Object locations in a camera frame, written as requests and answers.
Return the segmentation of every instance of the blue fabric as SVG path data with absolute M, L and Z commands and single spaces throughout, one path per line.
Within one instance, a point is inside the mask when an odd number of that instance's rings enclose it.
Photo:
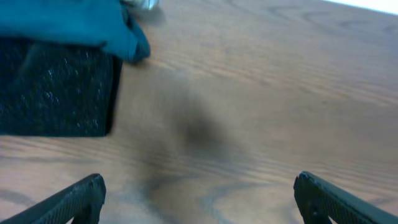
M 0 0 L 0 36 L 100 47 L 136 62 L 150 47 L 126 12 L 119 0 Z

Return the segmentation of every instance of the wood grain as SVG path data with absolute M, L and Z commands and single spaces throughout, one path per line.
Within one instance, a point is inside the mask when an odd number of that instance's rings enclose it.
M 398 19 L 317 0 L 140 15 L 106 138 L 0 137 L 0 220 L 99 172 L 101 223 L 302 223 L 301 170 L 398 215 Z

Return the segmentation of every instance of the wooden surface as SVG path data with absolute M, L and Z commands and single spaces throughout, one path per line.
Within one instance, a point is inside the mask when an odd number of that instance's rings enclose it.
M 309 170 L 398 215 L 398 19 L 316 0 L 165 0 L 98 139 L 0 137 L 0 220 L 99 172 L 101 223 L 302 223 Z

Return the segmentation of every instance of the metal object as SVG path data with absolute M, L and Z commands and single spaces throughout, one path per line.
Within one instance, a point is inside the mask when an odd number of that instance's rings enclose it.
M 123 3 L 138 10 L 152 10 L 159 4 L 159 0 L 121 0 Z

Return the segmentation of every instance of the black fabric bag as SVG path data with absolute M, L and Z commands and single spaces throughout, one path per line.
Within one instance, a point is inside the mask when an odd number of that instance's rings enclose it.
M 0 38 L 0 134 L 106 135 L 122 63 L 99 49 Z

